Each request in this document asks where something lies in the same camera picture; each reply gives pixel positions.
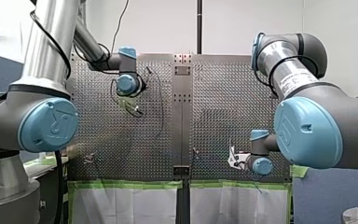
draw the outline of perforated metal panel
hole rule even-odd
[[[250,151],[252,129],[272,133],[277,100],[255,79],[247,56],[195,55],[193,65],[193,128],[190,151],[194,179],[254,179],[244,171],[228,169],[229,141],[236,151]],[[274,164],[268,182],[289,181],[290,169],[280,153],[271,153]]]
[[[249,60],[246,56],[193,55],[188,81],[175,74],[178,62],[173,55],[142,55],[137,70],[148,89],[137,99],[145,113],[140,119],[111,99],[114,75],[91,72],[86,63],[75,60],[74,79],[68,89],[73,90],[80,124],[69,177],[172,180],[174,164],[191,162],[193,179],[250,178],[229,168],[229,140],[237,151],[249,151],[252,129],[272,132],[277,100],[256,81]],[[146,67],[153,74],[149,75]],[[191,80],[192,87],[187,87]],[[187,101],[180,105],[181,99]],[[193,148],[199,152],[194,157]],[[286,159],[279,153],[272,153],[271,158],[274,171],[263,181],[288,181]]]
[[[137,70],[148,86],[136,100],[144,113],[139,119],[112,100],[110,86],[117,76],[91,72],[85,62],[74,61],[74,87],[68,89],[74,90],[80,123],[71,179],[172,180],[172,57],[139,58]]]

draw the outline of blue joint cap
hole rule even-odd
[[[269,130],[252,130],[251,141],[269,136]]]
[[[328,169],[341,159],[343,143],[336,122],[308,98],[282,101],[275,113],[274,129],[281,153],[294,164]]]
[[[258,175],[269,175],[272,171],[273,165],[268,158],[258,158],[252,165],[252,170]]]
[[[118,53],[127,57],[136,59],[136,49],[132,47],[121,47],[118,49]]]
[[[62,150],[74,137],[78,124],[75,106],[63,98],[50,98],[34,106],[21,122],[18,141],[30,152]]]
[[[136,92],[138,85],[134,77],[124,74],[117,79],[117,89],[124,94],[132,94]]]

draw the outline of metal rod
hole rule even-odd
[[[48,0],[36,3],[35,15],[43,28],[70,58],[80,0]],[[13,84],[30,85],[67,93],[67,67],[54,44],[33,24],[21,79]]]
[[[82,23],[80,18],[76,20],[75,45],[81,50],[84,57],[90,62],[104,60],[106,55],[103,49],[94,39],[92,34]]]
[[[202,0],[197,0],[197,54],[202,54]]]

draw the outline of gray robot arm segment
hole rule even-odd
[[[316,37],[304,38],[315,46],[313,52],[304,50],[304,54],[309,52],[315,60],[321,60],[318,55],[322,58],[317,62],[322,73],[312,74],[305,61],[294,57],[299,54],[295,37],[266,35],[253,55],[256,69],[272,76],[272,85],[282,100],[274,120],[277,145],[283,156],[295,164],[358,169],[358,98],[317,80],[314,75],[325,71],[322,43]]]

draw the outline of green tape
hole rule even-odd
[[[308,170],[309,167],[306,166],[292,165],[290,167],[291,176],[296,178],[304,178]]]
[[[233,181],[233,180],[192,180],[190,187],[192,189],[207,188],[244,188],[244,189],[290,189],[290,183],[259,183],[251,181]]]
[[[182,181],[79,180],[68,181],[69,223],[72,224],[76,189],[180,189]]]
[[[75,189],[180,189],[181,181],[128,181],[128,180],[90,180],[70,181]]]

